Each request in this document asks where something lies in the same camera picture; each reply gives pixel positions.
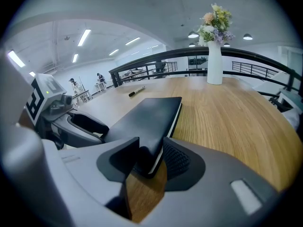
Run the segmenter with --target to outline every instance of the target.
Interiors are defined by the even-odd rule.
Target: wooden table
[[[144,91],[128,96],[141,86]],[[111,127],[144,98],[172,96],[181,96],[183,103],[173,138],[233,155],[279,191],[291,184],[303,158],[299,137],[269,101],[237,79],[223,78],[219,86],[207,84],[206,77],[137,81],[80,109]],[[102,102],[109,106],[101,107]],[[126,187],[133,221],[140,222],[157,205],[165,184],[164,162],[153,179],[129,175]]]

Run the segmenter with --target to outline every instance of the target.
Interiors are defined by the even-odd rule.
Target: flower bouquet
[[[228,31],[232,14],[222,7],[212,5],[214,12],[206,13],[204,23],[199,27],[199,45],[209,48],[207,82],[210,84],[222,84],[223,68],[220,45],[223,41],[229,41],[234,35]]]

